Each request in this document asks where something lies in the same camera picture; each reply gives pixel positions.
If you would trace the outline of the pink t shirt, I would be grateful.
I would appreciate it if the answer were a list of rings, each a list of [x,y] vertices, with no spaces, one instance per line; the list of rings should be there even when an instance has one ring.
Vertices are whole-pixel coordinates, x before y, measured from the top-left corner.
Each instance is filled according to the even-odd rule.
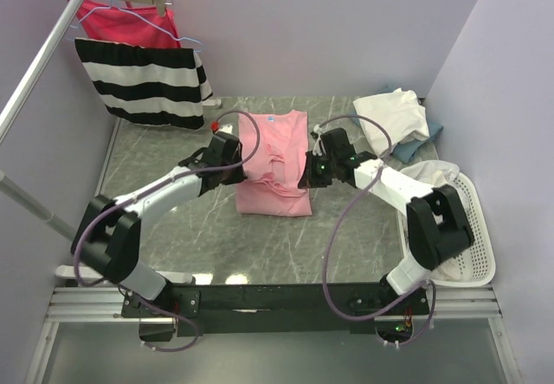
[[[308,116],[292,110],[283,115],[239,117],[246,180],[235,186],[236,210],[241,214],[302,217],[312,214],[309,193],[298,183],[306,165]]]

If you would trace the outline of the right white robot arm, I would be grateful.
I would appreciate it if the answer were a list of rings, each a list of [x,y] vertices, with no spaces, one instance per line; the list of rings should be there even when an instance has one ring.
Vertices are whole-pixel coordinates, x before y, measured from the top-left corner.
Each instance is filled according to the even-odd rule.
[[[314,149],[306,153],[300,189],[346,183],[386,202],[406,219],[408,251],[379,282],[380,304],[398,314],[410,303],[409,293],[430,280],[432,271],[474,244],[473,230],[457,190],[419,182],[386,165],[375,155],[357,153],[342,128],[312,131]]]

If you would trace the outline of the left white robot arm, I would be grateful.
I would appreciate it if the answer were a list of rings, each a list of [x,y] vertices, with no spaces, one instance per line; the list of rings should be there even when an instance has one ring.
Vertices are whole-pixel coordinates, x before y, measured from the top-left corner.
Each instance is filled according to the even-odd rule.
[[[71,248],[77,282],[88,287],[99,283],[81,276],[83,263],[102,281],[142,298],[142,305],[153,316],[167,314],[176,307],[173,284],[139,260],[142,231],[172,208],[220,185],[245,179],[242,143],[238,137],[218,131],[207,147],[143,188],[117,198],[95,196],[87,205]]]

